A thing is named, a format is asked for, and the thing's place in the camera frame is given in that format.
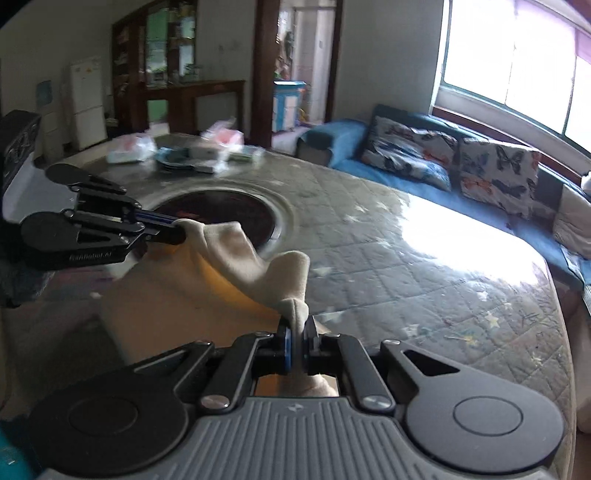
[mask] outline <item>pillow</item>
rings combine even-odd
[[[562,187],[552,230],[560,244],[591,260],[591,203],[568,185]]]
[[[540,152],[523,145],[467,138],[460,143],[462,193],[528,219]]]
[[[402,137],[418,145],[425,160],[439,163],[445,168],[452,166],[457,151],[457,140],[443,132],[407,127],[389,118],[375,118],[374,137],[379,140],[392,141],[392,137]]]
[[[420,180],[438,189],[450,192],[452,184],[441,165],[420,157],[420,152],[406,139],[393,138],[393,142],[374,140],[361,161],[368,165]]]

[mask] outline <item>teal object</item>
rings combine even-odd
[[[0,430],[0,480],[33,480],[33,470],[20,450]]]
[[[273,132],[281,132],[297,126],[302,92],[305,88],[305,82],[275,81]]]

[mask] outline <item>sofa armrest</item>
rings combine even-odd
[[[328,167],[347,158],[354,157],[359,151],[368,131],[368,126],[358,120],[338,120],[319,125],[308,130],[298,140],[295,156],[306,160],[301,154],[305,149],[314,149],[329,153]]]

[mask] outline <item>refrigerator door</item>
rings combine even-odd
[[[74,116],[76,140],[79,150],[102,142],[107,138],[103,107],[91,108]]]
[[[100,59],[76,63],[70,67],[72,77],[72,105],[74,113],[83,112],[103,104]]]

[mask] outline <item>brown door frame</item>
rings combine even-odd
[[[336,74],[339,61],[340,36],[343,24],[343,1],[336,0],[335,28],[330,57],[329,84],[324,121],[332,120],[335,105]],[[281,0],[257,0],[255,42],[252,56],[252,108],[250,141],[264,148],[271,147],[275,59],[277,58],[277,19]]]

